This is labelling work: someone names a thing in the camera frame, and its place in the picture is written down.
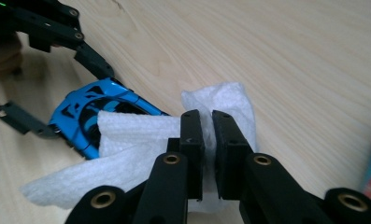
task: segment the crumpled tissue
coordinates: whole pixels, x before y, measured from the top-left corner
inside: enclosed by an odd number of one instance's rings
[[[225,201],[218,198],[214,176],[216,139],[212,110],[232,115],[254,151],[255,120],[250,100],[240,83],[226,82],[181,94],[186,111],[199,110],[206,146],[203,201],[189,200],[188,211],[213,213],[222,210]],[[102,185],[128,191],[147,180],[157,156],[166,151],[167,139],[179,137],[180,119],[101,111],[100,158],[84,161],[34,180],[21,193],[38,205],[73,208],[91,189]]]

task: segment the table surface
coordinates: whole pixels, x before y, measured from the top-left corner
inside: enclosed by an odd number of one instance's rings
[[[359,189],[371,152],[371,0],[62,1],[80,11],[86,40],[128,88],[171,115],[181,91],[242,83],[258,148],[307,191]],[[74,52],[30,49],[21,77],[0,80],[0,101],[50,115],[94,81]],[[82,159],[61,140],[0,122],[0,223],[64,223],[69,211],[26,201],[19,187]],[[242,223],[237,203],[188,223]]]

